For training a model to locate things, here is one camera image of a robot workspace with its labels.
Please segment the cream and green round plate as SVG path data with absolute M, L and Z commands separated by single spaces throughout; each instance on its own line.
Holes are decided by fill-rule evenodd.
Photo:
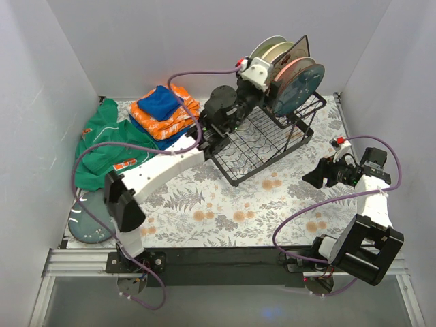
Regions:
M 284 55 L 293 45 L 294 42 L 289 42 L 289 41 L 275 44 L 262 55 L 262 59 L 270 63 L 271 65 L 274 65 L 274 63 L 279 59 L 279 57 Z

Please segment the white scalloped plate front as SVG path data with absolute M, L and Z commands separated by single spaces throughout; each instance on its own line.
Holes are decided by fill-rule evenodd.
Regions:
M 264 41 L 262 41 L 249 55 L 250 59 L 254 59 L 256 57 L 262 58 L 262 56 L 273 46 L 281 43 L 286 42 L 286 39 L 281 35 L 274 35 L 271 36 Z

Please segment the blue glazed plate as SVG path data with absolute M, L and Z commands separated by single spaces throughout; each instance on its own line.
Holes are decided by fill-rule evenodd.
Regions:
M 100 221 L 110 228 L 112 233 L 115 233 L 115 226 L 104 204 L 102 189 L 83 193 L 79 199 Z M 90 217 L 77 201 L 72 205 L 67 225 L 71 235 L 85 244 L 99 244 L 112 238 L 111 233 Z
M 314 64 L 298 72 L 279 90 L 272 113 L 283 117 L 300 108 L 321 84 L 324 73 L 322 64 Z

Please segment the pink and cream round plate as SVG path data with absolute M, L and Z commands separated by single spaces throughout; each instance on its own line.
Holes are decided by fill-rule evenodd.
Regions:
M 299 74 L 303 69 L 315 64 L 315 60 L 311 57 L 297 58 L 291 63 L 288 63 L 273 78 L 270 84 L 268 94 L 269 98 L 276 100 L 278 96 L 284 92 L 286 86 L 297 76 L 297 74 Z

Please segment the square floral plate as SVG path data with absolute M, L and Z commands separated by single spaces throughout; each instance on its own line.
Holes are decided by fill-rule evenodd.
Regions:
M 279 72 L 290 62 L 310 56 L 309 39 L 307 35 L 302 36 L 291 48 L 286 52 L 281 53 L 273 60 L 272 78 L 275 78 Z

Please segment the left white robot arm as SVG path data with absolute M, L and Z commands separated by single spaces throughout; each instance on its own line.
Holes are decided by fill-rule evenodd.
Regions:
M 243 79 L 238 80 L 236 88 L 215 88 L 198 124 L 170 147 L 170 155 L 157 155 L 124 174 L 107 173 L 104 204 L 116 230 L 117 260 L 126 270 L 136 273 L 152 262 L 142 245 L 140 226 L 146 215 L 140 203 L 175 176 L 224 150 L 231 143 L 231 134 L 263 102 L 267 89 L 266 84 Z

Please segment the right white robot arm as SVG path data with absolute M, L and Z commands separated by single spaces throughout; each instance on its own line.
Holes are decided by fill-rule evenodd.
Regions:
M 308 261 L 315 270 L 331 265 L 376 286 L 403 246 L 404 236 L 392 227 L 388 216 L 384 191 L 391 185 L 390 175 L 384 172 L 387 152 L 367 148 L 359 162 L 347 163 L 349 147 L 348 142 L 336 145 L 335 154 L 320 159 L 303 181 L 317 189 L 341 183 L 353 187 L 355 193 L 375 193 L 358 197 L 356 214 L 339 237 L 323 234 L 313 241 Z

